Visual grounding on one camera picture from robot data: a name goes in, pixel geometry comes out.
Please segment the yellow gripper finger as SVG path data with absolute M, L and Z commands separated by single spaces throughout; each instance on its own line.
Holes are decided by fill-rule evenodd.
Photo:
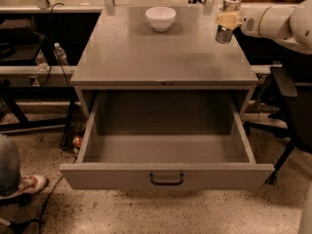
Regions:
M 215 22 L 230 30 L 234 30 L 243 24 L 241 13 L 237 11 L 218 13 L 215 15 Z

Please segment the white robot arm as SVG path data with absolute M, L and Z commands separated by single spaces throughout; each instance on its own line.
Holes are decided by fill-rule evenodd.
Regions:
M 297 53 L 312 54 L 312 0 L 299 4 L 243 5 L 242 0 L 224 0 L 215 14 L 216 42 L 227 44 L 240 28 L 246 36 L 270 39 Z

